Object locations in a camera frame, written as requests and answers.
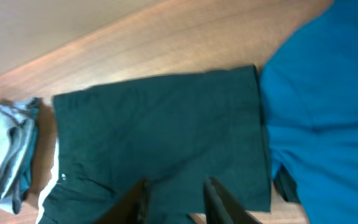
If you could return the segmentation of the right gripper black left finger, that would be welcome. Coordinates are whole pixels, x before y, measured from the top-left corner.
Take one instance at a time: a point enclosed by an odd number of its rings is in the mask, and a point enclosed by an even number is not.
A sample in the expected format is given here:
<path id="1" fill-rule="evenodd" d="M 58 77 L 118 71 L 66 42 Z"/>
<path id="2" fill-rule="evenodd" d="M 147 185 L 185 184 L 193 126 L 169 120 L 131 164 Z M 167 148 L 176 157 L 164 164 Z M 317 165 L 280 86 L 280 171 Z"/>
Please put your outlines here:
<path id="1" fill-rule="evenodd" d="M 138 180 L 94 224 L 146 224 L 149 211 L 149 181 Z"/>

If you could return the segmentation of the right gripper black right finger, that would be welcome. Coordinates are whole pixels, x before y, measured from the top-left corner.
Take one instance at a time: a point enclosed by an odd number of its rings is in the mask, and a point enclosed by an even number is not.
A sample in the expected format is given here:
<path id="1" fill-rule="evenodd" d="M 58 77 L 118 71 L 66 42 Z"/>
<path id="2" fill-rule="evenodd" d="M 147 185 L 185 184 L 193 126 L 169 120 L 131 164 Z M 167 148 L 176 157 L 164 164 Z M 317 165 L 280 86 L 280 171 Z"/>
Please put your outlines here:
<path id="1" fill-rule="evenodd" d="M 214 177 L 204 181 L 203 197 L 207 224 L 260 224 Z"/>

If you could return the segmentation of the dark green shorts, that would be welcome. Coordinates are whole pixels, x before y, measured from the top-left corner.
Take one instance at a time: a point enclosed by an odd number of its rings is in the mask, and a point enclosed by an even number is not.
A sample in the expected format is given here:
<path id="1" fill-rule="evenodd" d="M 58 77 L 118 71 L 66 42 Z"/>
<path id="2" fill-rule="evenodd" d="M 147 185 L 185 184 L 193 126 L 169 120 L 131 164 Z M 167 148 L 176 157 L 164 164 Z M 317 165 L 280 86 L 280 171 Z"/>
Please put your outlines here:
<path id="1" fill-rule="evenodd" d="M 149 223 L 204 212 L 218 179 L 241 205 L 267 212 L 270 158 L 254 66 L 99 85 L 54 96 L 58 180 L 40 223 L 93 223 L 138 180 Z"/>

